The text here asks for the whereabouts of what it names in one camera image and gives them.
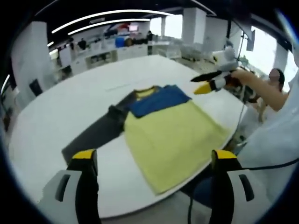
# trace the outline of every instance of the desk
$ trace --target desk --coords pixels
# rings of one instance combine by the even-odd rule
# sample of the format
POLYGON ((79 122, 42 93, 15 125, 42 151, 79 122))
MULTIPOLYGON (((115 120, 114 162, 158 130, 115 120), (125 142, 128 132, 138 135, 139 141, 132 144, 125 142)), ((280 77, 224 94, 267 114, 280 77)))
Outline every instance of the desk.
MULTIPOLYGON (((190 79, 196 75, 167 58, 145 56, 88 70, 37 97, 20 113, 9 145, 10 158, 29 196, 40 200, 44 185, 66 168, 61 150, 133 89, 177 84, 195 104, 233 133, 242 103, 226 90, 193 95, 198 83, 190 79)), ((100 217, 119 216, 154 204, 179 190, 204 168, 156 196, 121 135, 98 149, 100 217)))

